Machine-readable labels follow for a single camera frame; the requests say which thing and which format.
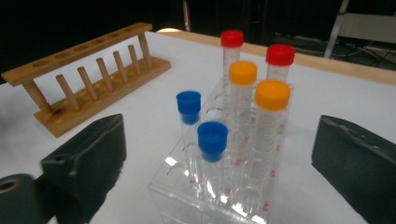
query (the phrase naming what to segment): tube rack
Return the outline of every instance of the tube rack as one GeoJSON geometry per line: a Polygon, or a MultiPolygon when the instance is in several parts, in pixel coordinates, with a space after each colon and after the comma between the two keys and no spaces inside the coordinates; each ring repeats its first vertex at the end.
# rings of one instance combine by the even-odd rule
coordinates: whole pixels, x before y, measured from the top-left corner
{"type": "MultiPolygon", "coordinates": [[[[222,80],[211,92],[201,109],[201,122],[208,120],[222,121],[220,104],[222,102],[222,80]]],[[[288,109],[283,112],[283,124],[281,131],[286,130],[288,109]]],[[[283,153],[284,134],[279,133],[276,137],[275,161],[272,164],[272,172],[269,176],[268,187],[264,190],[267,195],[262,201],[261,211],[257,214],[243,214],[236,208],[218,206],[206,203],[195,197],[193,185],[188,175],[186,157],[183,152],[183,140],[177,142],[171,153],[165,159],[157,174],[148,184],[148,190],[153,201],[157,204],[161,219],[164,224],[186,223],[271,223],[271,212],[274,205],[274,193],[278,180],[280,159],[283,153]]]]}
{"type": "Polygon", "coordinates": [[[2,74],[2,77],[11,86],[22,85],[26,89],[39,108],[35,118],[55,137],[59,137],[171,67],[168,61],[149,55],[145,32],[151,29],[151,24],[139,22],[9,70],[2,74]],[[72,92],[62,74],[58,75],[56,80],[66,97],[53,105],[47,102],[46,97],[35,84],[37,77],[136,35],[143,52],[142,59],[137,59],[134,46],[130,45],[128,50],[132,63],[124,66],[119,52],[114,51],[118,71],[111,75],[106,70],[104,60],[96,59],[103,79],[93,84],[85,68],[83,66],[77,68],[85,86],[77,92],[72,92]]]}

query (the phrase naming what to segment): red cap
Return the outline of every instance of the red cap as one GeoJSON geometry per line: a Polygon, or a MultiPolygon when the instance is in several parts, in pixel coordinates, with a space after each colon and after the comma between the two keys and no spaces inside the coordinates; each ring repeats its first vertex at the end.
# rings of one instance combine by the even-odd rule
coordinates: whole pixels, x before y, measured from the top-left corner
{"type": "Polygon", "coordinates": [[[294,60],[295,48],[287,44],[273,44],[268,47],[265,61],[269,64],[285,66],[291,65],[294,60]]]}
{"type": "Polygon", "coordinates": [[[244,43],[244,33],[240,30],[227,30],[221,33],[221,45],[226,48],[241,47],[244,43]]]}

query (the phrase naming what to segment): chair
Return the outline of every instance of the chair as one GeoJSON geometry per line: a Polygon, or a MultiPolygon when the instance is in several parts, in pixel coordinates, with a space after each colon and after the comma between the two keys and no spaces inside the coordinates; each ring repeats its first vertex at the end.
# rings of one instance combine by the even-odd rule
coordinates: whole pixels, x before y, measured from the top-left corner
{"type": "Polygon", "coordinates": [[[347,13],[349,0],[343,0],[324,58],[331,58],[338,36],[396,43],[396,17],[347,13]]]}

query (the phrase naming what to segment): test tube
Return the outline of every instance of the test tube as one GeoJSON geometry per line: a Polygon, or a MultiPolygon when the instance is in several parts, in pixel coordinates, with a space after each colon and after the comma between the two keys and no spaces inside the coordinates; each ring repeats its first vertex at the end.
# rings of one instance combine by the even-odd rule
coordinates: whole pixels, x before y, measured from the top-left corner
{"type": "Polygon", "coordinates": [[[268,185],[269,174],[276,151],[278,121],[282,110],[288,105],[289,86],[279,80],[264,80],[255,93],[257,106],[256,123],[253,129],[250,158],[245,166],[243,186],[236,192],[233,205],[244,213],[251,214],[264,207],[263,195],[268,185]]]}
{"type": "Polygon", "coordinates": [[[228,146],[225,153],[224,184],[230,197],[241,184],[244,163],[248,158],[250,105],[257,66],[249,61],[237,61],[230,66],[230,118],[228,146]]]}
{"type": "Polygon", "coordinates": [[[227,127],[221,122],[207,121],[198,127],[198,145],[202,152],[200,185],[202,199],[207,203],[220,204],[224,194],[222,158],[227,135],[227,127]]]}
{"type": "Polygon", "coordinates": [[[230,95],[230,81],[229,69],[231,63],[238,61],[240,57],[240,48],[244,43],[244,33],[240,30],[232,29],[226,30],[220,36],[221,46],[223,47],[223,106],[222,116],[223,119],[229,117],[229,95],[230,95]]]}
{"type": "Polygon", "coordinates": [[[180,124],[183,138],[183,151],[189,170],[189,182],[197,197],[201,195],[198,185],[199,158],[197,128],[201,124],[201,93],[198,91],[182,91],[177,95],[177,109],[180,115],[180,124]]]}
{"type": "Polygon", "coordinates": [[[294,61],[295,48],[288,44],[273,44],[268,47],[267,79],[287,81],[290,65],[294,61]]]}

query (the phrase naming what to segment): wooden test tube rack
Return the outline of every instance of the wooden test tube rack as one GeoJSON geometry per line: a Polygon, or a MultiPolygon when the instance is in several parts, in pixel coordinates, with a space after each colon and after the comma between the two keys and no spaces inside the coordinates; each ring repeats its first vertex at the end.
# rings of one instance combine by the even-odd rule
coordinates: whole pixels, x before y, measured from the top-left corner
{"type": "Polygon", "coordinates": [[[9,70],[2,74],[2,77],[14,87],[22,84],[38,105],[39,111],[35,113],[35,117],[55,137],[59,137],[171,67],[168,61],[149,55],[145,32],[151,29],[151,24],[139,22],[9,70]],[[103,59],[98,58],[96,62],[103,79],[95,83],[91,83],[84,67],[77,68],[85,85],[84,89],[77,92],[71,91],[63,75],[57,76],[56,79],[66,97],[53,105],[47,102],[35,84],[37,77],[136,35],[143,53],[142,59],[137,59],[134,46],[130,45],[128,50],[132,63],[124,66],[120,54],[115,51],[113,55],[119,70],[109,75],[103,59]]]}

